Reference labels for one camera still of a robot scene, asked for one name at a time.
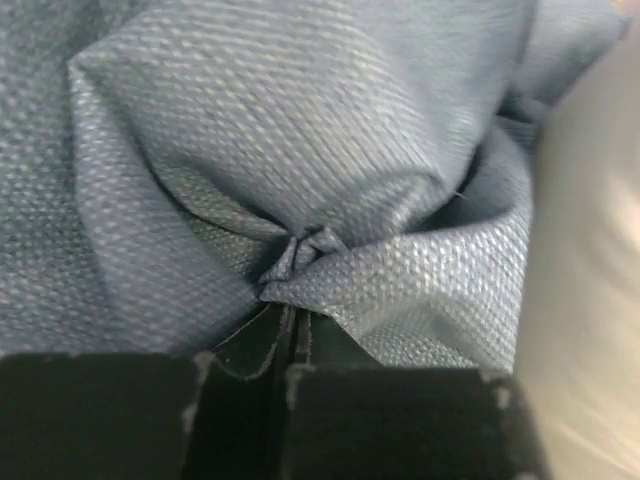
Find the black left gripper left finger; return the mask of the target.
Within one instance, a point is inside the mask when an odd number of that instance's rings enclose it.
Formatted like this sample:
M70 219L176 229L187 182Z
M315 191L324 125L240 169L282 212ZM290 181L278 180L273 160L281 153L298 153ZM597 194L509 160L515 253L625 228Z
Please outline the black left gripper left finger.
M196 354L1 361L5 479L266 479L275 368L292 311L271 305Z

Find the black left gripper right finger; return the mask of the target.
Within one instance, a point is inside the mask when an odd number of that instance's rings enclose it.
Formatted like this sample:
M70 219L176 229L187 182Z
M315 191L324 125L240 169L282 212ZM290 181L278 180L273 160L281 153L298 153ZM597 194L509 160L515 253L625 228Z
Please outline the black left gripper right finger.
M507 373L317 361L313 316L291 319L282 479L550 479L529 405Z

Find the blue patterned pillowcase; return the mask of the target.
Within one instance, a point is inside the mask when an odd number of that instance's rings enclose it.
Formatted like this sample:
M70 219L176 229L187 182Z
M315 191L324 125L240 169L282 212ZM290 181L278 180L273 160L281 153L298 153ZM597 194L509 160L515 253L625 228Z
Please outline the blue patterned pillowcase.
M198 351L265 302L512 365L545 114L607 1L5 1L1 350Z

